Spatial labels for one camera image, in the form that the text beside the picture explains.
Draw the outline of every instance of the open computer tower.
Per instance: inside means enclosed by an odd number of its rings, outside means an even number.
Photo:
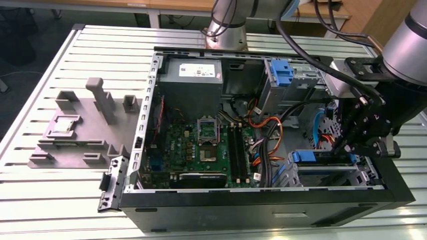
[[[271,187],[260,186],[265,128],[248,121],[329,96],[324,74],[296,55],[160,47],[147,81],[131,154],[111,161],[99,212],[123,211],[144,232],[307,228],[415,200],[391,158],[323,156],[340,137],[337,101],[285,119]],[[279,135],[264,139],[269,148]]]

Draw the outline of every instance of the metal bracket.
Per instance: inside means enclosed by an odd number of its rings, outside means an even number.
[[[103,191],[97,212],[120,212],[119,203],[125,185],[129,159],[119,156],[109,163],[108,172],[103,173],[99,189]]]

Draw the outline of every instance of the silver metal chassis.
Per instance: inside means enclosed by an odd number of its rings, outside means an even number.
[[[193,52],[189,52],[188,56],[191,55],[195,55],[197,56],[199,55],[199,51],[193,51]],[[209,52],[205,52],[204,53],[204,57],[205,58],[211,58],[211,59],[216,59],[216,60],[220,60],[220,57],[216,57],[215,54],[209,53]],[[221,53],[221,58],[227,58],[227,59],[245,59],[245,60],[251,60],[251,56],[249,55],[236,55],[233,52],[223,52]],[[277,60],[287,60],[289,62],[289,65],[292,67],[296,67],[299,65],[299,69],[304,69],[309,74],[316,74],[316,75],[320,75],[317,74],[317,69],[312,69],[312,67],[305,63],[303,62],[301,64],[301,61],[300,60],[296,60],[296,59],[292,59],[291,57],[281,57],[281,56],[277,56],[277,57],[273,57],[273,56],[257,56],[257,58],[260,61],[264,62],[265,65],[269,66],[268,64],[268,61],[272,60],[272,59],[277,59]],[[137,121],[137,126],[136,126],[136,131],[135,131],[135,137],[133,137],[133,146],[135,146],[135,143],[137,141],[137,138],[139,139],[143,139],[143,146],[144,146],[144,141],[145,141],[145,127],[147,124],[148,124],[148,119],[149,119],[149,112],[151,112],[151,103],[152,103],[152,95],[153,95],[153,88],[155,88],[155,85],[156,85],[156,80],[157,80],[157,70],[159,70],[159,67],[161,66],[161,62],[163,62],[163,56],[157,56],[155,55],[153,58],[152,58],[152,62],[151,62],[151,67],[149,67],[149,73],[148,73],[148,84],[149,84],[149,87],[147,88],[147,95],[144,97],[144,104],[143,104],[143,107],[140,109],[140,113],[139,113],[139,121]],[[299,78],[304,78],[305,75],[303,75],[301,73],[297,74],[297,77]],[[309,88],[313,88],[315,85],[316,85],[316,82],[319,81],[320,77],[313,77],[313,80],[311,80],[311,84],[309,84]],[[308,83],[307,79],[305,80],[299,80],[299,81],[293,81],[291,83],[291,85],[287,87],[287,89],[291,89],[292,92],[296,92],[297,89],[292,89],[295,85],[297,85],[299,83]],[[315,111],[311,111],[309,112],[311,114],[305,114],[307,115],[307,119],[312,120],[313,117],[312,117],[312,113],[315,113]],[[288,142],[288,138],[284,139],[284,145],[287,144]],[[277,151],[279,153],[279,156],[283,156],[285,155],[284,151],[281,151],[281,149]],[[140,194],[140,193],[159,193],[159,192],[167,192],[169,191],[169,189],[140,189],[139,187],[136,187],[135,185],[137,184],[137,175],[139,175],[139,171],[140,169],[144,169],[144,171],[148,170],[148,166],[149,166],[149,163],[147,161],[147,156],[144,154],[144,151],[143,151],[143,148],[133,148],[132,149],[132,152],[131,152],[131,157],[129,157],[129,168],[127,169],[127,178],[125,178],[125,185],[124,185],[124,193],[131,193],[131,194]],[[311,187],[301,187],[303,185],[301,184],[296,184],[296,185],[291,185],[291,189],[289,187],[281,187],[281,185],[277,185],[275,186],[275,190],[276,191],[308,191],[309,189],[328,189],[331,191],[336,191],[336,190],[357,190],[357,189],[361,189],[361,186],[359,184],[353,184],[352,186],[323,186],[323,187],[315,187],[315,186],[311,186]],[[384,189],[383,185],[372,185],[372,186],[364,186],[364,188],[369,188],[372,190],[381,190]],[[209,191],[215,191],[215,190],[219,190],[219,191],[229,191],[229,192],[260,192],[261,190],[264,190],[267,188],[219,188],[219,189],[175,189],[175,191],[177,193],[207,193]]]
[[[279,36],[248,34],[247,39],[249,51],[293,53]],[[372,56],[365,48],[337,39],[295,39],[313,55]],[[203,234],[223,239],[401,240],[427,236],[427,130],[419,117],[395,138],[401,158],[393,161],[416,201],[336,228],[143,233],[124,213],[96,213],[105,169],[29,169],[28,157],[55,114],[57,92],[73,89],[84,96],[87,78],[103,75],[113,97],[145,96],[153,46],[203,48],[204,37],[196,31],[109,26],[71,31],[0,143],[0,233],[8,234],[7,239],[197,239]]]

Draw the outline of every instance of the black cable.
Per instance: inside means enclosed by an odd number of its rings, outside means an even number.
[[[263,144],[260,144],[259,146],[257,146],[257,153],[259,154],[261,154],[261,150],[263,150]],[[263,161],[260,161],[260,181],[259,181],[259,186],[261,187],[261,188],[264,188],[265,187],[265,176],[267,176],[267,174],[265,174],[265,166],[264,166],[264,163],[263,163]]]
[[[271,188],[272,187],[272,163],[269,162],[269,156],[268,156],[268,138],[264,139],[264,141],[261,142],[261,149],[260,149],[260,153],[259,153],[259,157],[260,157],[260,162],[264,162],[264,166],[265,166],[265,188]]]
[[[381,97],[379,96],[379,94],[376,93],[376,91],[373,91],[373,89],[368,86],[365,86],[361,82],[359,82],[353,77],[348,76],[347,74],[341,73],[340,71],[335,70],[333,68],[331,68],[328,65],[325,65],[323,62],[317,61],[316,59],[312,58],[312,56],[309,56],[309,54],[301,49],[301,47],[297,45],[297,43],[293,41],[293,39],[291,38],[291,36],[288,35],[288,33],[284,30],[284,27],[281,25],[280,22],[280,18],[283,13],[285,12],[285,10],[288,9],[291,4],[291,1],[288,2],[288,4],[284,6],[283,10],[279,12],[275,22],[276,22],[276,28],[279,30],[279,33],[281,35],[281,37],[284,38],[284,40],[287,41],[288,45],[291,46],[291,48],[293,49],[293,51],[296,52],[296,54],[312,65],[315,66],[320,71],[323,71],[324,73],[329,74],[332,77],[335,77],[336,79],[339,79],[340,81],[343,81],[344,83],[347,83],[349,86],[352,86],[353,88],[356,88],[361,93],[364,93],[371,99],[372,101],[377,104],[381,105],[383,104],[383,100]]]
[[[328,18],[331,20],[331,26],[335,30],[339,30],[339,27],[336,26],[336,22],[335,22],[335,17],[333,17],[333,9],[332,9],[332,0],[327,0],[327,10],[328,10]],[[319,21],[323,21],[323,18],[320,16],[320,14],[317,14],[316,12],[316,16],[319,19]],[[363,46],[367,46],[367,47],[371,47],[373,48],[373,45],[372,43],[369,42],[365,42],[365,41],[360,41],[360,40],[355,40],[355,39],[351,39],[349,37],[345,37],[343,35],[336,35],[340,39],[345,40],[347,42],[349,43],[353,43],[353,44],[360,44]]]
[[[212,13],[211,13],[211,17],[213,18],[213,9],[215,9],[215,6],[216,6],[216,3],[217,3],[217,0],[213,4],[213,8],[212,8]],[[237,0],[233,0],[233,11],[232,11],[232,16],[231,16],[231,20],[229,20],[229,24],[227,24],[227,26],[224,27],[223,31],[220,33],[219,30],[220,28],[223,27],[223,24],[224,24],[224,21],[225,21],[225,17],[227,17],[227,14],[228,14],[228,10],[229,10],[229,7],[232,6],[232,1],[229,1],[229,5],[228,5],[228,8],[227,8],[227,11],[225,11],[225,14],[224,14],[224,17],[221,19],[221,22],[220,22],[220,25],[217,27],[217,29],[215,30],[215,33],[213,35],[209,35],[207,32],[204,32],[203,30],[200,30],[201,34],[209,38],[216,38],[219,37],[220,35],[224,34],[224,32],[227,31],[227,29],[229,28],[229,25],[231,25],[231,22],[233,21],[235,19],[235,15],[236,15],[236,9],[237,9]]]
[[[335,33],[336,35],[340,36],[345,36],[345,37],[356,37],[356,38],[364,38],[367,39],[369,36],[364,33],[355,33],[355,32],[343,32],[343,31],[337,31],[333,28],[329,27],[329,25],[325,23],[325,21],[323,20],[323,17],[320,15],[320,11],[319,11],[319,1],[313,0],[313,10],[315,10],[315,14],[317,16],[317,19],[320,21],[320,24],[323,25],[323,27],[325,27],[325,29]]]
[[[295,19],[295,22],[292,24],[292,28],[291,28],[291,32],[293,32],[293,29],[295,29],[295,26],[296,24],[300,22],[300,8],[297,7],[296,8],[296,19]]]
[[[189,24],[192,24],[192,22],[193,22],[193,20],[195,20],[195,17],[196,17],[196,16],[193,16],[192,19],[189,20],[189,22],[183,26],[183,25],[180,25],[180,24],[173,20],[173,17],[171,17],[169,15],[165,15],[165,16],[167,16],[167,18],[168,18],[175,24],[177,24],[177,26],[180,27],[180,29],[187,28],[187,27],[189,26]]]
[[[187,27],[189,26],[189,24],[192,24],[192,22],[193,22],[193,20],[195,20],[195,17],[196,17],[196,16],[193,16],[192,19],[189,20],[189,22],[188,22],[184,26],[181,26],[183,29],[187,28]]]

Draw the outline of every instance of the aluminum extrusion table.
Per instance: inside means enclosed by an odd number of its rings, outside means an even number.
[[[337,39],[295,39],[313,55],[372,56],[367,48]],[[248,34],[247,44],[249,51],[293,53],[276,35]],[[103,169],[28,168],[28,157],[56,112],[59,91],[89,96],[87,78],[101,77],[113,98],[140,96],[153,46],[203,48],[204,37],[189,30],[92,25],[71,31],[0,143],[0,239],[425,239],[427,130],[419,116],[395,138],[401,158],[393,161],[416,201],[336,228],[143,233],[124,213],[97,213]]]

